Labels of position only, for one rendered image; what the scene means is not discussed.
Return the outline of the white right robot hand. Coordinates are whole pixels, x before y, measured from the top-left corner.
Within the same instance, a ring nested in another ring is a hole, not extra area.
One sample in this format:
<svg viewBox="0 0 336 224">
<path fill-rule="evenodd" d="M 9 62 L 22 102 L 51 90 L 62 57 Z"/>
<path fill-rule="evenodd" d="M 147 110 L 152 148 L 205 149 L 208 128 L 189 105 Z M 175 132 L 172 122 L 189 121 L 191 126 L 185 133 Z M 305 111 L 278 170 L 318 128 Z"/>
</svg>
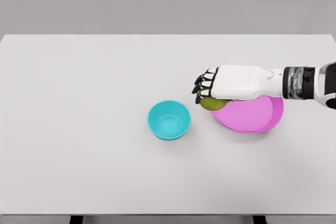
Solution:
<svg viewBox="0 0 336 224">
<path fill-rule="evenodd" d="M 192 93 L 195 103 L 204 98 L 228 101 L 248 101 L 261 96 L 264 70 L 260 67 L 221 65 L 207 69 L 197 77 Z"/>
</svg>

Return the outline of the blue bowl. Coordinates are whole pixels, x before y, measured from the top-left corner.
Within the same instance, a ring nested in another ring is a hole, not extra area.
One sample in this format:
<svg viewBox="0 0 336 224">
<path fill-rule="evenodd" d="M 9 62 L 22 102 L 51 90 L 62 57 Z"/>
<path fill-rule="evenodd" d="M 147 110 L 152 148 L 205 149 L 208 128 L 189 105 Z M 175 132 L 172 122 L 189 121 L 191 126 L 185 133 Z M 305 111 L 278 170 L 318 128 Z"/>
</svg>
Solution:
<svg viewBox="0 0 336 224">
<path fill-rule="evenodd" d="M 190 128 L 191 114 L 188 108 L 174 100 L 164 100 L 153 105 L 147 114 L 150 131 L 164 141 L 177 140 Z"/>
</svg>

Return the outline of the pink plate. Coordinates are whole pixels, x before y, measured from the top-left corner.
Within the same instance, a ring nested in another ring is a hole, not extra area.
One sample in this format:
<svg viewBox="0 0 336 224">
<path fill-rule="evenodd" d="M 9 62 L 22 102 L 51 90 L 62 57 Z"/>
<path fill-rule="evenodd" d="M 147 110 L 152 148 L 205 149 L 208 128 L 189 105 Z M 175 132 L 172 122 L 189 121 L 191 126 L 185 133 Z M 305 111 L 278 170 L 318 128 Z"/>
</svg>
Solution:
<svg viewBox="0 0 336 224">
<path fill-rule="evenodd" d="M 258 134 L 273 129 L 283 112 L 283 98 L 263 95 L 254 100 L 228 102 L 222 109 L 212 111 L 212 115 L 233 131 Z"/>
</svg>

